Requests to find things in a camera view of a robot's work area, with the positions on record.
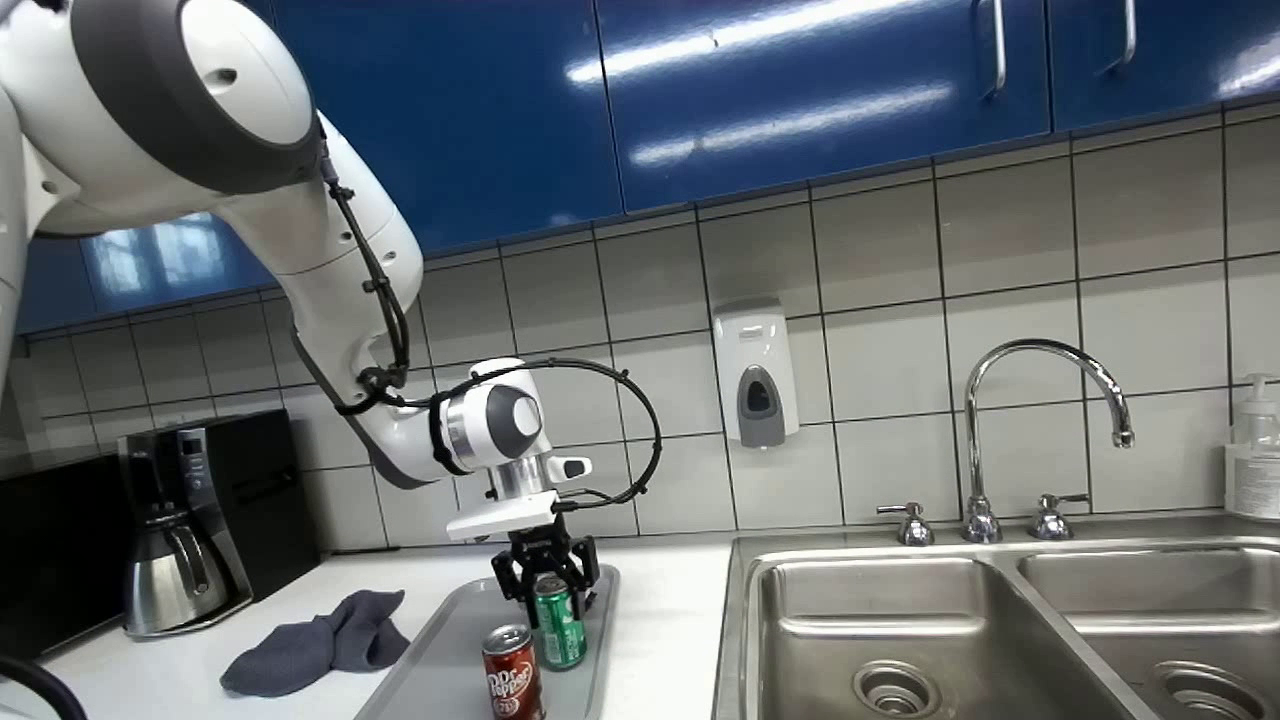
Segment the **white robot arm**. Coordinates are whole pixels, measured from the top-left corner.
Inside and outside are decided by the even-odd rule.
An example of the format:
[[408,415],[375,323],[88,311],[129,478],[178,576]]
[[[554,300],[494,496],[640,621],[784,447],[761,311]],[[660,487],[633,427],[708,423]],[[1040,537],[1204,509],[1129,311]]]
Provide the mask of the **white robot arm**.
[[508,545],[492,560],[508,599],[530,609],[547,583],[594,599],[601,560],[558,492],[591,463],[552,447],[530,369],[480,360],[431,399],[402,393],[422,254],[273,23],[245,0],[4,0],[0,323],[30,242],[191,211],[284,290],[302,369],[386,485],[492,482],[494,500],[446,531]]

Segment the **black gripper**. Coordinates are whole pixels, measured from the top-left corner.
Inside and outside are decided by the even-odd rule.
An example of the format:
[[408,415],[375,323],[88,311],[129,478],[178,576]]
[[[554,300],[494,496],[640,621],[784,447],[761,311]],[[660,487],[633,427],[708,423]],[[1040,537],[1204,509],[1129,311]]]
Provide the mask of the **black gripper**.
[[529,593],[540,574],[554,574],[577,593],[577,615],[583,621],[601,598],[601,560],[591,537],[571,537],[563,526],[513,531],[508,549],[492,557],[505,599],[529,615]]

